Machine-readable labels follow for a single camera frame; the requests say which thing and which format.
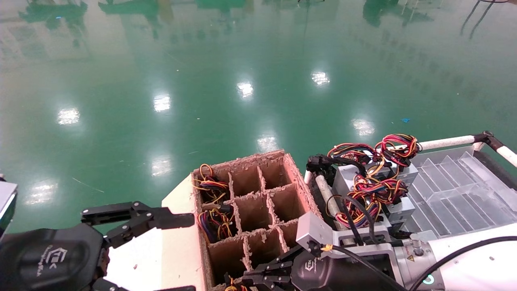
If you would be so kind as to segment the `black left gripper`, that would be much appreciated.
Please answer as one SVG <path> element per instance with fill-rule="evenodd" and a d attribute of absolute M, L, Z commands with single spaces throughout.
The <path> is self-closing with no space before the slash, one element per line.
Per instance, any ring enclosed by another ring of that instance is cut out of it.
<path fill-rule="evenodd" d="M 128 291 L 105 280 L 108 247 L 118 248 L 157 228 L 173 230 L 195 225 L 192 213 L 173 214 L 168 207 L 149 207 L 140 201 L 90 207 L 82 224 L 61 230 L 39 229 L 8 234 L 1 241 L 2 291 Z M 104 239 L 93 226 L 122 222 Z M 159 291 L 195 291 L 181 286 Z"/>

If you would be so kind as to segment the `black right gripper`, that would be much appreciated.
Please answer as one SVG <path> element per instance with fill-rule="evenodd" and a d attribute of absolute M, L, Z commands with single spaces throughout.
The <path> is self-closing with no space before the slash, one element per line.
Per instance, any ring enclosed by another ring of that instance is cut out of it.
<path fill-rule="evenodd" d="M 357 253 L 360 260 L 337 252 L 341 258 L 316 257 L 302 246 L 291 248 L 269 263 L 242 276 L 243 284 L 258 284 L 258 291 L 402 291 L 399 269 L 388 252 Z"/>

